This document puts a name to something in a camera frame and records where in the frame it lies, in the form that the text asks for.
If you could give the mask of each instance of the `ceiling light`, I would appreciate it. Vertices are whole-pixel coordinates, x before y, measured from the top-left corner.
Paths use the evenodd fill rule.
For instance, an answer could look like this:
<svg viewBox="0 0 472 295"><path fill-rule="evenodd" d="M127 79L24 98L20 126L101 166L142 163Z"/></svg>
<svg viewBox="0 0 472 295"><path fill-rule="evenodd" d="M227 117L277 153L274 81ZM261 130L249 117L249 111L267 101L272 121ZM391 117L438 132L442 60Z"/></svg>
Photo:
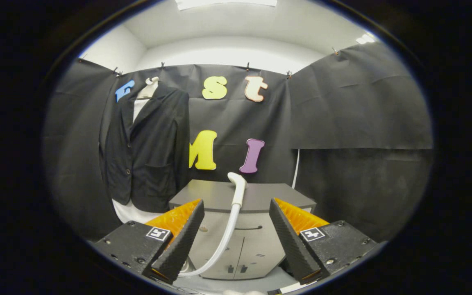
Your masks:
<svg viewBox="0 0 472 295"><path fill-rule="evenodd" d="M178 4L178 10L182 11L193 7L224 3L258 4L276 7L277 0L176 0L176 3Z"/></svg>
<svg viewBox="0 0 472 295"><path fill-rule="evenodd" d="M373 43L374 42L374 39L371 38L370 36L368 36L367 34L363 34L362 36L362 39L369 42L369 43Z"/></svg>

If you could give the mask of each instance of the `white shirt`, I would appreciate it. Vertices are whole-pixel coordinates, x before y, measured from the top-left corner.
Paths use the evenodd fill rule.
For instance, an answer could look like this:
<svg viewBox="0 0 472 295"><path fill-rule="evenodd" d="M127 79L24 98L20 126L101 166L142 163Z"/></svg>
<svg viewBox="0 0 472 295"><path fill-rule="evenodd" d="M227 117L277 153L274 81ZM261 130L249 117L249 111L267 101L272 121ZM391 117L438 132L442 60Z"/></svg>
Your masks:
<svg viewBox="0 0 472 295"><path fill-rule="evenodd" d="M136 120L139 111L148 101L149 99L136 99L134 101L134 116L132 118L133 123L134 120ZM130 220L139 223L146 223L163 214L141 211L136 208L134 204L132 204L132 200L129 200L129 203L127 203L126 205L121 205L116 200L112 199L112 204L114 204L114 210L116 211L116 215L118 215L118 218L123 223L128 222Z"/></svg>

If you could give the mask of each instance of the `letter s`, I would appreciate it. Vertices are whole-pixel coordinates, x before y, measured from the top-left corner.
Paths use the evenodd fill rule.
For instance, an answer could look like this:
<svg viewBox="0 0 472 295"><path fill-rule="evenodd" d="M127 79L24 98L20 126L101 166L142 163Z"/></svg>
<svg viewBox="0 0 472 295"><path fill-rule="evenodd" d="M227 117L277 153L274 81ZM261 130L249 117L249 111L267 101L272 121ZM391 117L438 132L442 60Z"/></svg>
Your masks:
<svg viewBox="0 0 472 295"><path fill-rule="evenodd" d="M205 99L221 99L227 95L227 88L225 88L225 84L227 84L227 79L225 77L208 77L205 79L204 87L205 89L202 91L202 94Z"/></svg>

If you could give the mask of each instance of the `black blazer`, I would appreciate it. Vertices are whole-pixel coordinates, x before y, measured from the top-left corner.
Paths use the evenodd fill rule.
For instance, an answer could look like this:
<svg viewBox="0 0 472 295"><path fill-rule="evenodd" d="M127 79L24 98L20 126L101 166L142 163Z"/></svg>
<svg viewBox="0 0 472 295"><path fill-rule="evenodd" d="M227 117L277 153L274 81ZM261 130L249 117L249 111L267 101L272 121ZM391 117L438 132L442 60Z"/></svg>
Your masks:
<svg viewBox="0 0 472 295"><path fill-rule="evenodd" d="M105 144L111 198L156 213L189 182L189 94L159 82L132 123L139 91L118 101Z"/></svg>

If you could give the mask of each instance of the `foam letter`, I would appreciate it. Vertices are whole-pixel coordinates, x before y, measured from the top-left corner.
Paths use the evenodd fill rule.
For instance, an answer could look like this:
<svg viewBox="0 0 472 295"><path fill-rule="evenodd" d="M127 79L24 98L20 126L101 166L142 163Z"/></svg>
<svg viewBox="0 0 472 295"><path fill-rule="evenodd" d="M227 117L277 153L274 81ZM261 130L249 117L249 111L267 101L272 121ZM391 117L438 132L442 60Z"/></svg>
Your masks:
<svg viewBox="0 0 472 295"><path fill-rule="evenodd" d="M128 93L131 93L131 88L134 86L134 80L130 80L127 84L121 86L118 90L116 90L116 103L120 100L120 98L124 97Z"/></svg>
<svg viewBox="0 0 472 295"><path fill-rule="evenodd" d="M260 155L260 150L266 145L264 141L257 139L247 140L247 145L249 149L247 150L247 157L245 158L245 163L240 167L240 172L242 173L254 173L258 171L256 163L258 162L258 156Z"/></svg>
<svg viewBox="0 0 472 295"><path fill-rule="evenodd" d="M189 168L193 166L194 160L198 157L196 168L199 170L214 170L216 163L212 158L212 150L214 148L214 139L218 136L215 131L204 130L198 133L194 140L194 144L190 145L189 151Z"/></svg>
<svg viewBox="0 0 472 295"><path fill-rule="evenodd" d="M245 96L250 99L251 101L262 101L263 96L259 95L260 88L267 89L267 84L263 83L262 77L245 77L249 83L247 83L247 87L245 87Z"/></svg>
<svg viewBox="0 0 472 295"><path fill-rule="evenodd" d="M202 91L202 94L205 99L221 99L227 95L227 79L225 77L208 77L205 79L204 86L205 89Z"/></svg>

